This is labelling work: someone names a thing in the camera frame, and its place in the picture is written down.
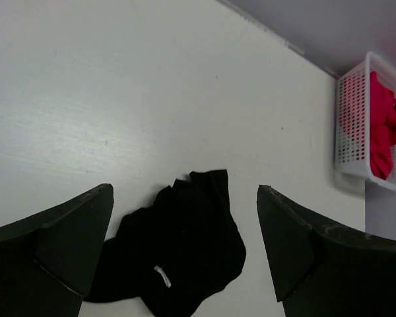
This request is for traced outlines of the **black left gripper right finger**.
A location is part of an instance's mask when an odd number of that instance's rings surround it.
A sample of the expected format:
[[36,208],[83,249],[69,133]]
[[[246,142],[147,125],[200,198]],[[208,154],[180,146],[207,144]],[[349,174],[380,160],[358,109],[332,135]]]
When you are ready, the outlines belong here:
[[396,241],[325,217],[270,186],[257,213],[287,316],[396,316]]

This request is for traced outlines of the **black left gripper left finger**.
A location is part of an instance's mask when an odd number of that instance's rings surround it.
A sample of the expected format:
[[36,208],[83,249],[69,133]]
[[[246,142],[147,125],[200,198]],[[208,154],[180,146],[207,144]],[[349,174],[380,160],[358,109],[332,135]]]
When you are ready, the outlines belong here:
[[0,316],[78,316],[113,206],[113,186],[100,184],[0,227]]

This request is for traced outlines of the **black t shirt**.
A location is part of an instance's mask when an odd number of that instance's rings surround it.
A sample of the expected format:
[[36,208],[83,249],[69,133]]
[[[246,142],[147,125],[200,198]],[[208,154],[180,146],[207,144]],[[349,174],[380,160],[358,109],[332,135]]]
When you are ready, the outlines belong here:
[[139,297],[155,316],[191,316],[244,268],[228,173],[191,172],[125,215],[105,241],[86,302]]

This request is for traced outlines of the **white perforated plastic basket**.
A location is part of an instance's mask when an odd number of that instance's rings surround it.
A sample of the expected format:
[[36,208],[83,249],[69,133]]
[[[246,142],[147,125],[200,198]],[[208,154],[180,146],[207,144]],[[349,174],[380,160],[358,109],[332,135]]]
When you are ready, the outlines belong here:
[[383,180],[372,172],[370,164],[370,75],[396,96],[396,68],[375,52],[337,81],[335,168],[360,182],[371,181],[396,192],[396,145],[391,148],[393,170]]

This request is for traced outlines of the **red t shirt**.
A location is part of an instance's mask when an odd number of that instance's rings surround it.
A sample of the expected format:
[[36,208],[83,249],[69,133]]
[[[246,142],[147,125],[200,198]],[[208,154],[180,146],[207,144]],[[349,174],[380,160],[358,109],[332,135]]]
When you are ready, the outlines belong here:
[[391,148],[396,145],[396,97],[383,86],[375,71],[370,73],[370,168],[383,180],[394,164]]

